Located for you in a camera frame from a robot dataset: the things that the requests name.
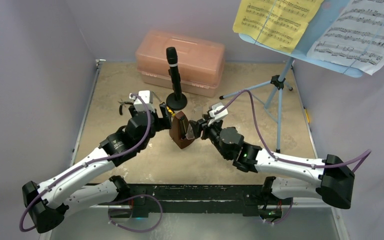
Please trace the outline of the clear plastic metronome cover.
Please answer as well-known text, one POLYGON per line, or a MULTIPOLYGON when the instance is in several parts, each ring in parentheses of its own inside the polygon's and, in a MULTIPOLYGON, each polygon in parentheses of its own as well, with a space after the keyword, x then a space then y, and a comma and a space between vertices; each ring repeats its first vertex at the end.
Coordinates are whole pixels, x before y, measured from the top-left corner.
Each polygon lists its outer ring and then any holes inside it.
POLYGON ((185 135, 188 140, 198 139, 201 137, 201 133, 202 133, 201 119, 202 117, 198 113, 198 114, 194 114, 191 117, 191 119, 188 121, 189 125, 185 135))

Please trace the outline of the brown wooden metronome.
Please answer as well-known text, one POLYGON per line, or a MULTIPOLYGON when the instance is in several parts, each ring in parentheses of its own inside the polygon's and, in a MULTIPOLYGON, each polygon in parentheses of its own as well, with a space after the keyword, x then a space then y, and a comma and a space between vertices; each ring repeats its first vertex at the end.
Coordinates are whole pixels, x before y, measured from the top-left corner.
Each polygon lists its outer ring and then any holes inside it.
POLYGON ((169 130, 169 136, 176 143, 180 149, 184 149, 191 145, 194 138, 187 138, 187 130, 189 128, 189 120, 183 111, 177 112, 172 121, 171 129, 169 130))

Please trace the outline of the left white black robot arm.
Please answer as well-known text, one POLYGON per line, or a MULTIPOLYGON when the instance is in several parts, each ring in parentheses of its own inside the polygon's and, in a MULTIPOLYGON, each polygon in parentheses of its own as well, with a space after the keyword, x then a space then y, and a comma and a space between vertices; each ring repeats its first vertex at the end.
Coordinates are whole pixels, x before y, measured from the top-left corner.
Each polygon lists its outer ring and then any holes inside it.
POLYGON ((18 227, 21 232, 46 233, 71 214, 100 204, 133 204, 144 193, 131 194, 120 175, 95 186, 86 185, 95 177, 109 172, 136 157, 159 131, 172 127, 172 115, 165 102, 159 105, 162 116, 148 104, 130 106, 131 118, 126 125, 106 137, 89 155, 46 181, 29 181, 22 186, 24 212, 18 227))

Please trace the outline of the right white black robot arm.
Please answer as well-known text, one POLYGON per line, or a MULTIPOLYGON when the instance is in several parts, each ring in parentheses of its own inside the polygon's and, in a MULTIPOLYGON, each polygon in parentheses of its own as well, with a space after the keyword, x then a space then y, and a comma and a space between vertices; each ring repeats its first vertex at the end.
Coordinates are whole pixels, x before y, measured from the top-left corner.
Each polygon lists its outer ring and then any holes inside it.
POLYGON ((273 173, 285 176, 269 180, 260 196, 268 204, 288 198, 315 198, 339 209, 350 209, 354 172, 336 155, 326 158, 302 158, 271 152, 245 142, 235 127, 223 127, 223 121, 208 117, 190 120, 188 137, 210 140, 220 155, 242 172, 273 173))

